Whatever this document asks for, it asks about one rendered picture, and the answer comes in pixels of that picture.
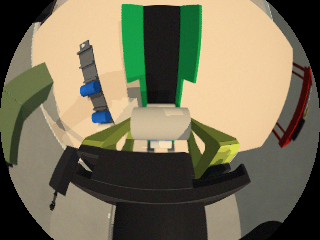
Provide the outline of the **blue plastic bar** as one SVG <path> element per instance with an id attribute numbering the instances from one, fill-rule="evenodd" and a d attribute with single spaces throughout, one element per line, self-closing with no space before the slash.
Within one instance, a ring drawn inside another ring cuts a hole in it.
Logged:
<path id="1" fill-rule="evenodd" d="M 94 112 L 91 116 L 93 123 L 104 123 L 104 122 L 110 122 L 111 115 L 110 112 L 107 111 L 101 111 L 101 112 Z"/>
<path id="2" fill-rule="evenodd" d="M 80 87 L 80 94 L 82 97 L 86 97 L 92 94 L 100 92 L 100 83 L 96 80 Z"/>

